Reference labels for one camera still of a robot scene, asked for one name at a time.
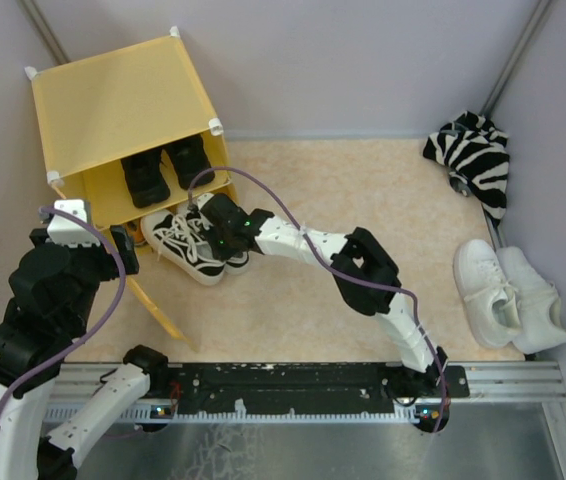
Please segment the orange sneaker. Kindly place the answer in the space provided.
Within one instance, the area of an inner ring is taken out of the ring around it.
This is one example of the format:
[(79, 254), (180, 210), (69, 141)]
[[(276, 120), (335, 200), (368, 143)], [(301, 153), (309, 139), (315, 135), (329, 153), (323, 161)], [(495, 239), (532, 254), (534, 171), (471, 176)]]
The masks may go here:
[(134, 245), (136, 247), (143, 247), (147, 244), (144, 234), (142, 233), (140, 224), (138, 222), (129, 222), (127, 227), (130, 231)]

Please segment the black white sneaker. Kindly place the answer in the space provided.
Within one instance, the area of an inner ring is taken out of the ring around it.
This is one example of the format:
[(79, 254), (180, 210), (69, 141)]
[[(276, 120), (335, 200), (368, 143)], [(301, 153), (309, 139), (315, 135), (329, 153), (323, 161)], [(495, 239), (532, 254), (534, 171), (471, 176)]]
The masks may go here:
[(238, 252), (229, 257), (229, 247), (223, 244), (218, 229), (200, 213), (200, 210), (189, 210), (188, 202), (183, 202), (177, 207), (177, 212), (185, 217), (189, 229), (198, 238), (198, 245), (206, 258), (223, 262), (226, 272), (231, 275), (241, 274), (248, 269), (249, 253)]
[(147, 244), (159, 258), (172, 262), (204, 286), (221, 281), (225, 264), (213, 257), (207, 241), (183, 215), (158, 210), (144, 216), (140, 227)]

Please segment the yellow cabinet door panel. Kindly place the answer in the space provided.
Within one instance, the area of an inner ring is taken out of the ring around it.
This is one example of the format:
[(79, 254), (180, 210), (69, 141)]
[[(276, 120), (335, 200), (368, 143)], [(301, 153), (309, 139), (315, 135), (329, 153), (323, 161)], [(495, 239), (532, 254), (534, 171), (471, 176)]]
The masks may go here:
[(162, 329), (174, 340), (183, 342), (194, 352), (198, 351), (195, 342), (189, 339), (184, 332), (179, 329), (172, 320), (159, 308), (159, 306), (149, 297), (140, 284), (132, 277), (126, 281), (127, 288), (132, 292), (136, 299), (144, 306), (147, 312), (162, 327)]

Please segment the black shoe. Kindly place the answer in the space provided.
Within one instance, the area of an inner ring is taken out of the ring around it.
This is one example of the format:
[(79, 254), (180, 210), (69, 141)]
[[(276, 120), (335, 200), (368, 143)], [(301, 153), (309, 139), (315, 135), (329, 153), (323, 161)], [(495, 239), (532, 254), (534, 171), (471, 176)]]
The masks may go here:
[(164, 146), (183, 190), (204, 170), (211, 167), (201, 135), (192, 135)]
[(137, 209), (169, 198), (171, 192), (160, 170), (160, 150), (148, 150), (125, 157), (121, 165), (128, 192)]

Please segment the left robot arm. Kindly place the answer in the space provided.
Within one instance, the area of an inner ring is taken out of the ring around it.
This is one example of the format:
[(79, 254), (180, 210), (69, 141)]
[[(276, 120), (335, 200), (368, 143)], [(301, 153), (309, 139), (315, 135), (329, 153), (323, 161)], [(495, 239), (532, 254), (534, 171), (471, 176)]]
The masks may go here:
[(0, 323), (0, 479), (77, 476), (73, 448), (53, 445), (40, 430), (59, 354), (86, 334), (101, 283), (139, 271), (126, 229), (116, 225), (109, 233), (115, 255), (102, 244), (56, 244), (45, 229), (34, 229), (32, 248), (9, 277), (12, 296)]

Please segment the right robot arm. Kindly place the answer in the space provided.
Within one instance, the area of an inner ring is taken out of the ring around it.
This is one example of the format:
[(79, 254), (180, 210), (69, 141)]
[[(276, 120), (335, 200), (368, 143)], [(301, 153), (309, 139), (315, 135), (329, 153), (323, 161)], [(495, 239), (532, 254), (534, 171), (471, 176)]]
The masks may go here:
[(428, 339), (417, 319), (415, 295), (402, 288), (398, 266), (371, 232), (307, 229), (271, 211), (247, 213), (225, 194), (201, 195), (195, 205), (209, 225), (205, 235), (215, 257), (254, 252), (326, 269), (345, 304), (375, 318), (388, 334), (417, 393), (433, 395), (444, 385), (444, 351)]

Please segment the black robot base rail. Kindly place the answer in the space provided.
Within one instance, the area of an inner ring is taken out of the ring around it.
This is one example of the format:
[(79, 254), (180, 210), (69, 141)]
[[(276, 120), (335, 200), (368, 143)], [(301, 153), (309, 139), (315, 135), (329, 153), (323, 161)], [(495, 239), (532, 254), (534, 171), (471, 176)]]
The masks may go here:
[(184, 363), (145, 394), (155, 420), (345, 421), (398, 416), (442, 430), (450, 403), (469, 396), (464, 368), (412, 373), (392, 363)]

